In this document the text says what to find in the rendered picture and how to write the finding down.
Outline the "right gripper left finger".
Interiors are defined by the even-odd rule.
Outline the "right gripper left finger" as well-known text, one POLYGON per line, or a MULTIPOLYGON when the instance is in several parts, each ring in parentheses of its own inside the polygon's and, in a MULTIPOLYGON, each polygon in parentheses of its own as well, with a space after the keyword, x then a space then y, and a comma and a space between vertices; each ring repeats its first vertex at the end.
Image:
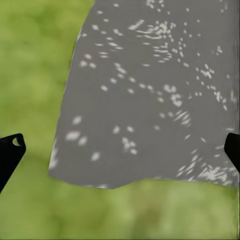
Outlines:
POLYGON ((26 142, 21 133, 0 138, 0 193, 9 181, 26 152, 26 142))

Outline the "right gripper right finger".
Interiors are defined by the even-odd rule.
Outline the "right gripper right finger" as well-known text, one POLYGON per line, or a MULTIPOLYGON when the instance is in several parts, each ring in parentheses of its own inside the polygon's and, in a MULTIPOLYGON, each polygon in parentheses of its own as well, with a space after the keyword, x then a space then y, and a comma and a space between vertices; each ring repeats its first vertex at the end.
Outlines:
POLYGON ((228 133, 224 151, 240 173, 240 134, 228 133))

